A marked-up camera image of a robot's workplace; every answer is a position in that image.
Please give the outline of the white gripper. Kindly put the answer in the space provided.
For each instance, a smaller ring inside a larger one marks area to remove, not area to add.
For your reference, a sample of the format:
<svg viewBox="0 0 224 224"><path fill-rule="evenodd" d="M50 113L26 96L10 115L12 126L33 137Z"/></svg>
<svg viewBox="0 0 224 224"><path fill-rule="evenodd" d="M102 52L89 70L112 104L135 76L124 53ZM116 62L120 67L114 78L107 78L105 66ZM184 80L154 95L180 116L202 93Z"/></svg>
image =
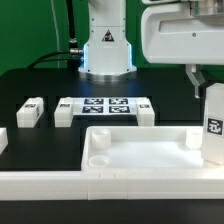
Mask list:
<svg viewBox="0 0 224 224"><path fill-rule="evenodd" d="M199 65L224 65L224 14L194 17L190 3L148 7L141 18L141 43L146 60L187 64L196 98L205 78Z"/></svg>

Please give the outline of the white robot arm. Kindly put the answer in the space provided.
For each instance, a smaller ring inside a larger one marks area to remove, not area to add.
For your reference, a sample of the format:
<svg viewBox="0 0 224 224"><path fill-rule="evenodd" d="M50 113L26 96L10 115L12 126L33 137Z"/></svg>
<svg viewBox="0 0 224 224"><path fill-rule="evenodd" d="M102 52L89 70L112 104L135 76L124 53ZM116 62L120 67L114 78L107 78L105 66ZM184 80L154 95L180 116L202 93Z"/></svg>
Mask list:
<svg viewBox="0 0 224 224"><path fill-rule="evenodd" d="M141 46L153 64L183 64L200 96L202 65L224 65L224 0L141 0ZM90 37L79 71L97 81L134 72L126 0L88 0Z"/></svg>

